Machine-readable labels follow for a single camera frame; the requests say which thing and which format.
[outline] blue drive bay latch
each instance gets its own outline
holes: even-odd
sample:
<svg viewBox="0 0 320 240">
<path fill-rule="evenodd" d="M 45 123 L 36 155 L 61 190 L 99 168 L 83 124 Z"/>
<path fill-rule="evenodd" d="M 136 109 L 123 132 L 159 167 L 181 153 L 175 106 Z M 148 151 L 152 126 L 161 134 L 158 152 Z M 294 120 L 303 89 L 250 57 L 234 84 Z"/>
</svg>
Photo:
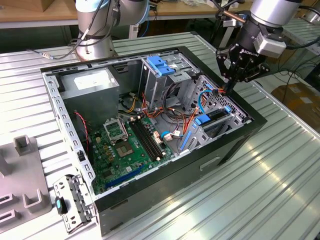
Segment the blue drive bay latch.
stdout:
<svg viewBox="0 0 320 240">
<path fill-rule="evenodd" d="M 159 56 L 149 56 L 146 58 L 151 67 L 156 70 L 160 76 L 174 74 L 176 71 L 170 68 L 166 61 Z"/>
</svg>

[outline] wooden shelf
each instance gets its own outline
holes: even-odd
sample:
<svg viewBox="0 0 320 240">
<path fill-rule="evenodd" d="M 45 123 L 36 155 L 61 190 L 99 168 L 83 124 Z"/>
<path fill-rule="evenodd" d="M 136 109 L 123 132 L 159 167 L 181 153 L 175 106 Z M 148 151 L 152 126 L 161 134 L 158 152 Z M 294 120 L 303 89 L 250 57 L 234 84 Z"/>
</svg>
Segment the wooden shelf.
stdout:
<svg viewBox="0 0 320 240">
<path fill-rule="evenodd" d="M 245 2 L 240 4 L 238 8 L 231 9 L 234 11 L 250 10 L 252 2 Z M 210 7 L 207 4 L 200 4 L 198 6 L 189 6 L 181 1 L 178 2 L 160 2 L 157 4 L 158 16 L 175 16 L 175 15 L 208 15 L 217 13 L 216 7 Z M 149 12 L 149 16 L 155 16 L 154 11 Z"/>
<path fill-rule="evenodd" d="M 239 8 L 235 8 L 234 11 L 249 10 L 251 5 L 251 2 L 240 4 Z M 206 4 L 188 6 L 181 1 L 160 2 L 157 7 L 158 16 L 208 15 L 215 14 L 216 12 L 217 8 L 210 7 Z M 155 16 L 155 12 L 150 11 L 149 15 Z M 12 6 L 4 6 L 4 9 L 0 9 L 0 23 L 76 19 L 77 10 L 73 0 L 55 0 L 44 12 L 31 11 Z"/>
</svg>

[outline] robotic arm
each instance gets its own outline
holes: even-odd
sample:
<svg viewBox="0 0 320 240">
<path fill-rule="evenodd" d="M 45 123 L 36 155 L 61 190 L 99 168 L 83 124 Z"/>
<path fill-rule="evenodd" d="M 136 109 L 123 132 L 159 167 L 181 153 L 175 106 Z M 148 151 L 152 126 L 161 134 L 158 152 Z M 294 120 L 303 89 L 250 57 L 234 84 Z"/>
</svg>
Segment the robotic arm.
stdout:
<svg viewBox="0 0 320 240">
<path fill-rule="evenodd" d="M 279 58 L 287 48 L 281 37 L 282 26 L 296 14 L 302 0 L 255 0 L 250 15 L 236 19 L 243 23 L 229 49 L 217 50 L 216 59 L 224 76 L 226 94 L 237 82 L 250 82 L 270 71 L 267 57 Z"/>
<path fill-rule="evenodd" d="M 150 9 L 149 0 L 76 0 L 75 7 L 79 25 L 76 53 L 84 61 L 114 56 L 111 29 L 143 23 Z"/>
</svg>

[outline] gray plastic block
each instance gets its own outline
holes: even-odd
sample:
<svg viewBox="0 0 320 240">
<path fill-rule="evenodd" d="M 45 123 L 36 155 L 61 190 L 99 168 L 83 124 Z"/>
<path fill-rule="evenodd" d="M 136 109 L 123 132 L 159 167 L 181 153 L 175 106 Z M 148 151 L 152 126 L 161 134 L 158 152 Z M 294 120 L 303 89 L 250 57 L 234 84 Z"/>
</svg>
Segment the gray plastic block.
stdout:
<svg viewBox="0 0 320 240">
<path fill-rule="evenodd" d="M 12 224 L 19 220 L 20 214 L 16 212 L 14 209 L 7 211 L 3 214 L 0 214 L 0 227 Z"/>
<path fill-rule="evenodd" d="M 13 139 L 13 145 L 19 156 L 32 152 L 32 145 L 27 135 L 15 137 Z"/>
<path fill-rule="evenodd" d="M 9 174 L 11 174 L 11 167 L 6 162 L 5 158 L 1 155 L 0 152 L 0 178 L 4 178 Z"/>
<path fill-rule="evenodd" d="M 0 209 L 7 207 L 11 204 L 14 204 L 17 201 L 18 199 L 11 192 L 5 196 L 0 196 Z"/>
<path fill-rule="evenodd" d="M 36 201 L 33 201 L 27 195 L 22 194 L 24 208 L 28 209 L 31 214 L 40 211 L 48 205 L 48 199 L 43 196 L 39 188 L 36 190 L 36 194 Z"/>
<path fill-rule="evenodd" d="M 36 139 L 12 141 L 0 146 L 0 234 L 52 208 Z"/>
</svg>

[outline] metal table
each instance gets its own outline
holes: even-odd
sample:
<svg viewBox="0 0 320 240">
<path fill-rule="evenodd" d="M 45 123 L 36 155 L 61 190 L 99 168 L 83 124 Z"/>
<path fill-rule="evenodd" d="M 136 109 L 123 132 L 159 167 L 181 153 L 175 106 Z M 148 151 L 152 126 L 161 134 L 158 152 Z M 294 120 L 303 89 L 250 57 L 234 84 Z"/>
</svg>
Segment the metal table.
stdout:
<svg viewBox="0 0 320 240">
<path fill-rule="evenodd" d="M 283 34 L 294 40 L 297 44 L 307 44 L 320 36 L 320 25 L 313 25 L 300 18 L 293 18 L 283 26 Z M 320 46 L 313 44 L 307 47 L 315 55 L 320 55 Z"/>
<path fill-rule="evenodd" d="M 217 72 L 215 49 L 201 37 L 179 33 L 114 42 L 120 55 L 187 46 Z M 69 48 L 47 49 L 63 55 Z M 73 172 L 39 68 L 51 61 L 30 52 L 0 55 L 0 144 L 36 137 L 51 201 L 53 182 Z M 236 91 L 268 123 L 231 161 L 105 239 L 313 239 L 320 231 L 320 136 L 255 83 Z M 67 235 L 57 210 L 0 235 L 6 239 L 101 239 L 94 223 Z"/>
</svg>

